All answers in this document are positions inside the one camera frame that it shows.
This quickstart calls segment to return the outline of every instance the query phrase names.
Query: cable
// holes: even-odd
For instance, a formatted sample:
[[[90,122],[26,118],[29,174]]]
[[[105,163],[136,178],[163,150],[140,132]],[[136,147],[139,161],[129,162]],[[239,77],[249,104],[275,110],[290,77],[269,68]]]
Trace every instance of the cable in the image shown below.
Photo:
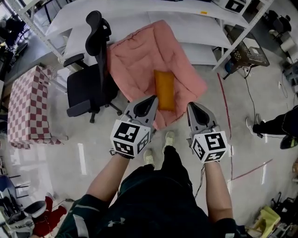
[[[59,206],[61,203],[65,202],[65,201],[66,201],[66,199],[63,200],[62,202],[58,203],[56,206]]]
[[[267,137],[270,137],[270,138],[280,138],[280,139],[283,139],[283,137],[277,137],[277,136],[267,136]]]
[[[247,85],[248,94],[251,97],[250,88],[248,87],[248,83],[247,83],[247,79],[246,79],[248,77],[248,75],[250,75],[250,72],[251,72],[251,67],[250,67],[250,69],[248,71],[248,74],[244,77],[244,79],[245,79],[245,82],[246,82],[246,85]],[[255,103],[254,103],[252,97],[251,97],[251,101],[252,101],[252,105],[253,105],[253,115],[254,115],[254,119],[255,119],[255,121],[254,121],[254,124],[255,124],[256,123],[256,109],[255,109]]]
[[[205,173],[205,165],[203,165],[203,168],[201,169],[201,182],[200,182],[199,188],[197,189],[195,199],[197,197],[197,194],[199,193],[200,188],[202,187],[204,173]]]

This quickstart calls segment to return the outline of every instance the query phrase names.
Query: red object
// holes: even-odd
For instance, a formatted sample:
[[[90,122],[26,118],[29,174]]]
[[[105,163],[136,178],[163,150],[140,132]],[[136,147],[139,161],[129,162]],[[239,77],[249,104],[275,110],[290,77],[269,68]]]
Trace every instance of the red object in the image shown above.
[[[53,200],[46,196],[45,199],[47,208],[43,214],[37,218],[33,218],[35,227],[33,234],[39,237],[49,234],[60,222],[61,217],[67,213],[63,206],[59,206],[58,209],[52,212]]]

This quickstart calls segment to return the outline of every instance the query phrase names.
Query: pink cloth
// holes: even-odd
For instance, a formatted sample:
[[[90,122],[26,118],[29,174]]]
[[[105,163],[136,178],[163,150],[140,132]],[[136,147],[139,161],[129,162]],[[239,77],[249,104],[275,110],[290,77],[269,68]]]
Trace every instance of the pink cloth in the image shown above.
[[[108,68],[129,101],[156,94],[154,69],[173,72],[176,111],[157,111],[156,129],[163,129],[182,117],[187,104],[196,101],[207,89],[164,20],[145,26],[111,45]]]

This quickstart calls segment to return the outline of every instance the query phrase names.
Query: checkered pattern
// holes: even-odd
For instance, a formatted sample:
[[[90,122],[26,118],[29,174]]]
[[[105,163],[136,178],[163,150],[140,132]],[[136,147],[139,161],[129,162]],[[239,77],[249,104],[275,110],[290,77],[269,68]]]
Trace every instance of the checkered pattern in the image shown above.
[[[8,111],[8,141],[17,148],[32,143],[60,144],[52,141],[47,121],[47,86],[49,69],[35,66],[13,84]]]

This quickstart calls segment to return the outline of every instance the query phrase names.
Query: sneaker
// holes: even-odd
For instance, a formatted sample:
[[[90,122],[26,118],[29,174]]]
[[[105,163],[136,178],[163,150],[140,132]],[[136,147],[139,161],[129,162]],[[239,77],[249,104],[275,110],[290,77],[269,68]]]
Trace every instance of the sneaker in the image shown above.
[[[164,152],[164,149],[166,148],[166,146],[173,146],[174,144],[174,141],[175,141],[175,133],[170,131],[170,132],[167,132],[166,134],[166,143],[163,147],[163,152]]]
[[[145,165],[153,165],[153,167],[155,167],[154,165],[154,158],[152,155],[152,150],[151,149],[147,149],[144,153],[144,161],[145,161]]]
[[[252,130],[252,127],[253,127],[254,124],[253,124],[253,122],[251,121],[251,119],[249,117],[247,117],[245,119],[245,123],[246,123],[246,127],[250,130],[250,133],[252,135],[256,135],[256,133],[254,133],[253,130]]]
[[[261,119],[261,115],[259,113],[256,114],[256,123],[261,124],[263,120]]]
[[[53,201],[55,201],[55,198],[52,194],[50,194],[49,192],[46,193],[46,197],[49,197],[50,199],[52,199]]]

